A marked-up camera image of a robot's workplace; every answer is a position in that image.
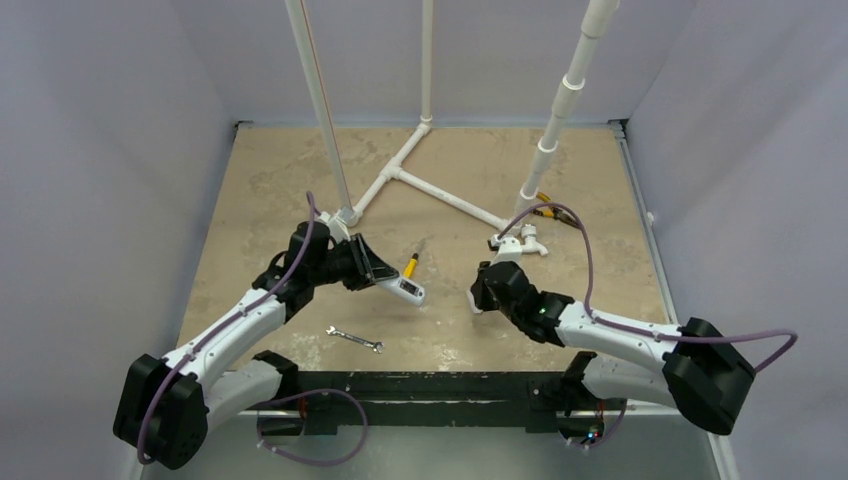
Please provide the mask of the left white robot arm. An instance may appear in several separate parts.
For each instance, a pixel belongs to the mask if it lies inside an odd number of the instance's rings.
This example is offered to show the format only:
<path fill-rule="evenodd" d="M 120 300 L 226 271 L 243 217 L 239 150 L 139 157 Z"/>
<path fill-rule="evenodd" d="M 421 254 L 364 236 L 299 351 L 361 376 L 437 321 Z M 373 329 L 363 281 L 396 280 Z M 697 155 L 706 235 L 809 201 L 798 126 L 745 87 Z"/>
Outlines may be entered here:
<path fill-rule="evenodd" d="M 327 215 L 300 223 L 240 300 L 212 326 L 156 358 L 143 354 L 127 371 L 114 435 L 132 446 L 142 465 L 183 467 L 209 431 L 257 403 L 284 409 L 298 382 L 284 358 L 263 353 L 229 369 L 259 340 L 284 326 L 317 288 L 340 284 L 356 292 L 374 286 L 421 304 L 424 293 L 383 259 L 360 234 Z"/>

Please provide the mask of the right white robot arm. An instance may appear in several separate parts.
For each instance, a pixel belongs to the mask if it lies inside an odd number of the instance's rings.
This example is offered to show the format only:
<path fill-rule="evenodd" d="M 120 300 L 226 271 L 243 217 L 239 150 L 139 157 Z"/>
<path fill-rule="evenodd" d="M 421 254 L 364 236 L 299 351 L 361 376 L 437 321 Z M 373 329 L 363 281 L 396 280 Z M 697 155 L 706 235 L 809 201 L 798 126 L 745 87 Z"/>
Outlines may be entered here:
<path fill-rule="evenodd" d="M 706 320 L 675 326 L 588 311 L 573 297 L 537 289 L 512 261 L 480 263 L 469 296 L 474 312 L 498 311 L 537 343 L 584 350 L 561 381 L 564 399 L 576 407 L 607 398 L 650 402 L 728 435 L 756 378 Z"/>

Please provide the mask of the white battery cover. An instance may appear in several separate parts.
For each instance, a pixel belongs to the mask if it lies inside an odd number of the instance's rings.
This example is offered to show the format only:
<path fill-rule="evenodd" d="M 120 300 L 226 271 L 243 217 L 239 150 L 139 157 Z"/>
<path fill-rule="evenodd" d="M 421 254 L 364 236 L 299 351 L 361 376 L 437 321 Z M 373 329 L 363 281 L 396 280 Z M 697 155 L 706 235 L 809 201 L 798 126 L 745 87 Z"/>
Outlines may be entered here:
<path fill-rule="evenodd" d="M 467 291 L 467 292 L 466 292 L 466 294 L 467 294 L 467 299 L 468 299 L 469 308 L 470 308 L 471 312 L 472 312 L 474 315 L 479 315 L 479 314 L 481 314 L 481 313 L 482 313 L 482 310 L 481 310 L 481 309 L 479 309 L 479 308 L 477 307 L 476 302 L 475 302 L 475 297 L 474 297 L 474 295 L 472 294 L 472 292 L 471 292 L 471 291 Z"/>

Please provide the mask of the white remote control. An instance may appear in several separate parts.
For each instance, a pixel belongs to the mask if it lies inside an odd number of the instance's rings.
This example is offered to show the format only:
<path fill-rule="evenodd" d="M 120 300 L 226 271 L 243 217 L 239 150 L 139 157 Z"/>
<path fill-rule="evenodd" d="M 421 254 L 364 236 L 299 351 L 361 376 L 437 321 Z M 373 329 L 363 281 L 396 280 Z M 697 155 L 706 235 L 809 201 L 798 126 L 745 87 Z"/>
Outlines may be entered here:
<path fill-rule="evenodd" d="M 421 285 L 404 276 L 380 281 L 377 285 L 416 307 L 420 307 L 426 297 L 426 291 Z"/>

